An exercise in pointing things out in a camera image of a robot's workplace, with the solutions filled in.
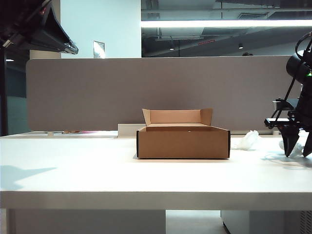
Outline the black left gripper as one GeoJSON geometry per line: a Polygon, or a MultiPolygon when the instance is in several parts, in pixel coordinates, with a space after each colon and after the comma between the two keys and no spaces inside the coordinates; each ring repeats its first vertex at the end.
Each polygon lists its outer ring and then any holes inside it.
{"type": "Polygon", "coordinates": [[[31,50],[78,54],[58,22],[50,0],[2,0],[0,46],[7,48],[31,38],[31,50]]]}

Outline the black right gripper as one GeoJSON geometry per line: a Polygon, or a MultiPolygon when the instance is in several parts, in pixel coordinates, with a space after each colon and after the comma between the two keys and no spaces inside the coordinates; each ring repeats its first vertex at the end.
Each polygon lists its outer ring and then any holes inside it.
{"type": "MultiPolygon", "coordinates": [[[[299,122],[300,128],[308,134],[303,156],[306,157],[312,153],[312,82],[307,81],[303,85],[297,106],[294,110],[288,111],[288,116],[293,117],[295,122],[299,122]]],[[[284,151],[288,157],[293,151],[298,139],[299,129],[296,126],[284,125],[280,128],[283,138],[284,151]]]]}

